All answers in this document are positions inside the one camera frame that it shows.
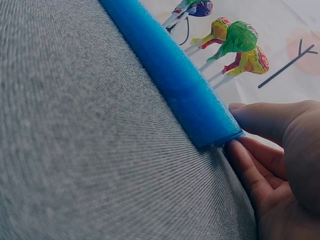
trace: blue foam strip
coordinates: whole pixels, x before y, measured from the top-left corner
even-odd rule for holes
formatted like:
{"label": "blue foam strip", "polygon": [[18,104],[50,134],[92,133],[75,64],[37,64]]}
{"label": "blue foam strip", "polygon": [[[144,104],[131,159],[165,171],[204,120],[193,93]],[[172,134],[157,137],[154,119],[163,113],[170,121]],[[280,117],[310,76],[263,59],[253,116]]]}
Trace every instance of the blue foam strip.
{"label": "blue foam strip", "polygon": [[100,0],[196,147],[221,146],[243,131],[167,31],[138,0]]}

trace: gray fabric surface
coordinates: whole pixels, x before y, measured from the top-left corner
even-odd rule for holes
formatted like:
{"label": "gray fabric surface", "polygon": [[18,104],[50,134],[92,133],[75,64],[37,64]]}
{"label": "gray fabric surface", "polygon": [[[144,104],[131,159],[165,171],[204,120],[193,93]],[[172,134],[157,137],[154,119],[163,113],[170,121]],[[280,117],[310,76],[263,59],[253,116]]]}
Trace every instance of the gray fabric surface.
{"label": "gray fabric surface", "polygon": [[1,240],[256,238],[97,0],[0,0],[0,82]]}

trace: lollipop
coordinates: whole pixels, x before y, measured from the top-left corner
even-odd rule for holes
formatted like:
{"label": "lollipop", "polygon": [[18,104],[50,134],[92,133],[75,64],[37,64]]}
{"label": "lollipop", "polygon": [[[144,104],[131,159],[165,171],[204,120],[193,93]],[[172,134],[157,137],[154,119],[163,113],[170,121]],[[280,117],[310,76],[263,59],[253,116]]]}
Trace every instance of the lollipop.
{"label": "lollipop", "polygon": [[204,38],[194,38],[191,41],[191,46],[188,47],[185,52],[191,56],[196,52],[205,49],[211,44],[222,44],[227,37],[227,29],[231,25],[231,22],[225,18],[220,17],[211,23],[211,32]]}
{"label": "lollipop", "polygon": [[237,52],[235,61],[229,66],[225,66],[222,74],[228,72],[227,75],[230,76],[249,72],[262,75],[268,71],[269,62],[267,56],[260,47],[255,46],[252,51]]}
{"label": "lollipop", "polygon": [[195,17],[204,17],[211,14],[213,4],[211,0],[182,0],[174,9],[171,16],[162,24],[168,28],[174,24],[183,22],[188,15]]}
{"label": "lollipop", "polygon": [[248,23],[236,21],[227,28],[226,39],[218,52],[207,59],[206,64],[200,68],[203,72],[215,60],[223,57],[227,53],[249,52],[256,47],[258,34]]}

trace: white plastic stick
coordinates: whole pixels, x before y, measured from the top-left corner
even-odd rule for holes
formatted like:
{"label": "white plastic stick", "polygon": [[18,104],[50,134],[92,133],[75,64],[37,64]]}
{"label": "white plastic stick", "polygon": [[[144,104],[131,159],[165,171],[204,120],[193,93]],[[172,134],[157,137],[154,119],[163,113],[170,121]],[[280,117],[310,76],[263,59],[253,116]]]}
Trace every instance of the white plastic stick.
{"label": "white plastic stick", "polygon": [[202,49],[201,48],[197,48],[195,51],[193,51],[193,52],[191,52],[191,53],[189,53],[189,54],[187,54],[189,57],[191,57],[192,55],[194,55],[194,54],[196,54],[197,52],[199,52],[199,51],[201,51]]}
{"label": "white plastic stick", "polygon": [[217,88],[219,88],[220,86],[222,86],[223,84],[228,83],[229,81],[231,81],[232,79],[234,79],[236,77],[236,75],[224,75],[222,80],[220,82],[218,82],[216,85],[212,86],[212,88],[214,90],[216,90]]}
{"label": "white plastic stick", "polygon": [[211,60],[211,61],[207,62],[205,65],[200,67],[199,71],[203,73],[204,70],[206,70],[208,67],[210,67],[215,61],[216,60]]}
{"label": "white plastic stick", "polygon": [[180,20],[177,22],[175,27],[172,29],[171,34],[173,35],[177,29],[179,29],[180,25],[184,22],[184,20],[188,17],[189,13],[186,11],[183,13],[182,17]]}
{"label": "white plastic stick", "polygon": [[197,43],[191,45],[190,47],[188,47],[186,50],[184,50],[185,53],[188,53],[188,52],[191,52],[193,51],[194,49],[200,47],[201,45],[203,45],[203,41],[202,40],[199,40]]}
{"label": "white plastic stick", "polygon": [[213,82],[215,79],[217,79],[218,77],[220,77],[222,75],[222,71],[218,72],[216,75],[212,76],[208,82],[211,83]]}
{"label": "white plastic stick", "polygon": [[173,13],[163,24],[164,28],[167,28],[171,23],[179,16],[177,13]]}
{"label": "white plastic stick", "polygon": [[177,22],[179,22],[180,19],[176,18],[175,20],[173,20],[173,22],[171,22],[167,28],[170,28],[171,26],[175,25]]}

